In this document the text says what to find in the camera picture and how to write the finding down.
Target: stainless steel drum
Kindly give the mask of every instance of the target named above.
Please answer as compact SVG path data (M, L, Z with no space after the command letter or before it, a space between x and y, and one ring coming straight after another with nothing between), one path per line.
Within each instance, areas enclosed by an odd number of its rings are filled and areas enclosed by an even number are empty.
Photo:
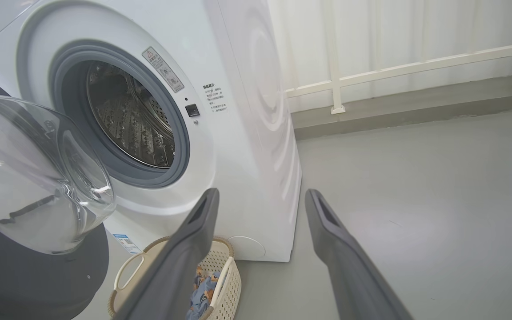
M114 65L94 61L88 101L98 124L121 150L155 168L169 168L175 142L167 116L139 81Z

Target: warning label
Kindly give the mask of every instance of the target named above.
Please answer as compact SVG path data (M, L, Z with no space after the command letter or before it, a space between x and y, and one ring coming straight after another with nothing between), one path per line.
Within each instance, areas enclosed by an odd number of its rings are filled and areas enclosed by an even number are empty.
M123 246L128 250L132 255L137 255L142 251L138 248L137 245L134 245L133 241L128 238L127 235L114 235L112 234Z
M144 51L142 56L144 56L144 58L146 58L149 63L151 63L157 72L159 72L161 77L167 81L171 89L173 89L173 92L177 92L185 87L177 75L175 75L173 70L171 70L169 65L165 63L162 57L152 47L149 47L146 51Z
M209 105L211 106L211 111L213 113L228 111L228 105L225 102L225 97L222 94L221 87L215 85L214 83L209 83L203 85L203 89L205 90L207 101L209 101Z

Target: basket handle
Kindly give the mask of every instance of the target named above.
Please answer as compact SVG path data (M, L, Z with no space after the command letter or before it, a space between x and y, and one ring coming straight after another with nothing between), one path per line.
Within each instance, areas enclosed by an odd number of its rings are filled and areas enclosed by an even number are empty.
M215 308L217 300L219 299L219 294L222 289L222 286L224 286L224 281L226 278L226 275L228 274L228 269L230 269L230 265L234 261L233 257L228 257L228 260L226 260L226 263L224 264L224 267L222 267L221 276L219 278L219 281L217 282L217 286L215 288L215 293L213 294L213 299L211 301L211 307Z
M134 278L134 276L136 275L136 273L138 272L140 267L142 267L142 264L144 264L144 261L146 260L144 255L145 255L144 252L138 253L137 255L133 255L133 256L130 257L130 259L127 259L126 262L124 262L124 264L122 264L122 267L118 270L118 274L116 275L116 279L114 280L114 290L120 292L120 291L122 291L122 290L124 290L126 288L128 283L130 283L130 281ZM126 281L126 284L124 284L124 286L122 286L120 288L120 276L122 276L122 272L124 272L124 270L126 269L128 264L130 264L130 262L132 262L137 257L141 257L142 258L142 262L140 262L138 267L134 270L134 273L132 273L130 278Z

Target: gray sticker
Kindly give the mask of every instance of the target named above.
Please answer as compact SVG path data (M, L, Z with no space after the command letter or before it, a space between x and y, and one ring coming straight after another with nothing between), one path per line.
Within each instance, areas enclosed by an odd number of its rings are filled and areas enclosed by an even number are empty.
M177 92L185 87L177 75L175 75L173 70L171 70L169 65L165 63L159 53L157 53L157 51L155 51L152 47L149 47L146 51L144 51L142 56L144 56L144 58L146 58L146 60L151 63L157 72L159 72L163 79L169 83L169 86L171 89L173 89L173 92Z

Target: white wall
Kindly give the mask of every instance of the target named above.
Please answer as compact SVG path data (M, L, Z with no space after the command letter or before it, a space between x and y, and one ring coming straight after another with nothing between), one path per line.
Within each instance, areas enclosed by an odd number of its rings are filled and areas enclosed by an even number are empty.
M286 89L331 78L321 1L268 0ZM468 52L474 21L474 50L512 44L512 0L480 2L475 15L475 0L429 0L427 59ZM373 71L374 1L333 0L333 4L341 76ZM380 0L380 8L381 67L419 61L423 1ZM351 85L341 89L341 99L345 103L509 75L512 57ZM329 105L333 105L331 91L290 98L292 112Z

